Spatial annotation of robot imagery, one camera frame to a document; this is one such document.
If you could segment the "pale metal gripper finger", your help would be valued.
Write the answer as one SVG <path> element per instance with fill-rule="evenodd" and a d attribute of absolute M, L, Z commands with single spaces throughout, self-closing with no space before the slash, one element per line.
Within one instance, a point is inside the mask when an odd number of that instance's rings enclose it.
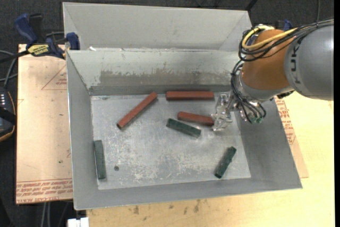
<path fill-rule="evenodd" d="M 213 131 L 223 131 L 232 122 L 231 114 L 229 112 L 215 113 L 212 116 L 214 124 Z"/>
<path fill-rule="evenodd" d="M 230 93 L 220 94 L 216 103 L 216 114 L 228 115 L 230 113 Z"/>

